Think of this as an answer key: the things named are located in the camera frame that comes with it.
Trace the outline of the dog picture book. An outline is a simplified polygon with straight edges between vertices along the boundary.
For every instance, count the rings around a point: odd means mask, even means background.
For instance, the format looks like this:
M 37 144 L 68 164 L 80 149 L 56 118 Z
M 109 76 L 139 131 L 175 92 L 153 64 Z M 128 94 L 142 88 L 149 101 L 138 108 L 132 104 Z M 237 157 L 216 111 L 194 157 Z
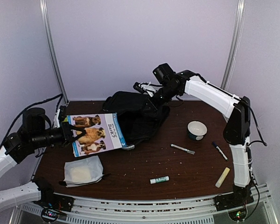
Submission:
M 75 157 L 97 154 L 126 147 L 126 140 L 119 127 L 116 113 L 68 115 L 66 120 L 86 135 L 72 143 Z

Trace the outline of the white pouch with zipper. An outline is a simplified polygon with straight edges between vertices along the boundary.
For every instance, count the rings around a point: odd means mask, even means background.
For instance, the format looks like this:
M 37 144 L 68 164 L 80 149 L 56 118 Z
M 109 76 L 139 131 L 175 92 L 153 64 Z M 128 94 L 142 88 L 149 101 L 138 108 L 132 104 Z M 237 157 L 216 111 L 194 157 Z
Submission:
M 64 180 L 58 184 L 67 188 L 79 187 L 101 181 L 110 173 L 104 173 L 104 168 L 98 156 L 66 162 L 64 164 Z

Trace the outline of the black student backpack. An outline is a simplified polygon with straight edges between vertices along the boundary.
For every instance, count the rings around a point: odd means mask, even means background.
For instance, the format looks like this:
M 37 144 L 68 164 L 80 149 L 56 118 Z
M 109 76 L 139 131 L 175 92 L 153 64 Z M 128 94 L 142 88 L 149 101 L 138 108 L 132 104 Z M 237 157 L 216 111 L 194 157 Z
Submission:
M 136 146 L 155 136 L 169 116 L 170 107 L 155 106 L 149 95 L 118 91 L 105 100 L 101 112 L 116 113 L 127 144 Z

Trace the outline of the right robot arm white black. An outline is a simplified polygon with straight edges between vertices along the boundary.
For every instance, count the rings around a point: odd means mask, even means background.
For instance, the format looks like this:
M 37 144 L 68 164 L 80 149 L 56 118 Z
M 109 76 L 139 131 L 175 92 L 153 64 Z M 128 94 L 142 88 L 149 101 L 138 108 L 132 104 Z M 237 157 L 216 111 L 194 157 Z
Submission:
M 159 82 L 157 90 L 154 84 L 140 84 L 139 87 L 149 95 L 154 109 L 175 96 L 187 94 L 205 102 L 228 119 L 223 138 L 230 146 L 234 166 L 234 184 L 230 202 L 234 206 L 240 206 L 251 194 L 250 146 L 253 142 L 250 140 L 250 125 L 251 118 L 255 118 L 255 114 L 250 99 L 228 93 L 190 70 L 176 73 L 167 63 L 155 68 L 153 74 Z

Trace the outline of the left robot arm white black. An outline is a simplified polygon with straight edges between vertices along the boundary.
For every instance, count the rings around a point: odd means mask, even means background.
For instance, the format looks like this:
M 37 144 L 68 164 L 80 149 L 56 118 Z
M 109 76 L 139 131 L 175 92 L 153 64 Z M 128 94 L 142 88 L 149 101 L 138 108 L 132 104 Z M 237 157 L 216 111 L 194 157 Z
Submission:
M 22 125 L 17 132 L 8 131 L 0 144 L 0 178 L 10 169 L 20 164 L 35 150 L 67 146 L 86 135 L 83 128 L 65 122 L 65 106 L 56 106 L 54 121 L 45 114 L 39 105 L 61 100 L 62 94 L 33 103 L 24 108 L 17 116 L 22 117 Z M 42 202 L 54 207 L 58 198 L 52 185 L 45 178 L 35 178 L 27 184 L 0 191 L 0 212 L 27 202 Z

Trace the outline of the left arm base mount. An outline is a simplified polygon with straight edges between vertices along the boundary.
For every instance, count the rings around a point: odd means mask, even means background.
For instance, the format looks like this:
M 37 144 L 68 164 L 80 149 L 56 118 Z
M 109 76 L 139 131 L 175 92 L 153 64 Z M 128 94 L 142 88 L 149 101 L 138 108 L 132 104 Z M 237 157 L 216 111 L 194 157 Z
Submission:
M 39 206 L 50 208 L 53 210 L 71 212 L 74 200 L 75 199 L 71 196 L 54 194 L 53 200 L 51 202 L 44 202 L 40 200 L 34 201 L 34 203 Z

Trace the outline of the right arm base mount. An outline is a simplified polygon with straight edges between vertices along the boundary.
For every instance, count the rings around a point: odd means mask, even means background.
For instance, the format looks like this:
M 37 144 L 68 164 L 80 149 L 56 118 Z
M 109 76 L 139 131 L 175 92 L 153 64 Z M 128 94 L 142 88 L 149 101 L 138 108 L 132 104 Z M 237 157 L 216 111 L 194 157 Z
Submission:
M 217 211 L 230 210 L 236 207 L 242 207 L 244 204 L 253 203 L 253 196 L 248 196 L 246 198 L 238 197 L 235 198 L 234 193 L 229 193 L 226 195 L 218 195 L 214 197 L 214 204 Z

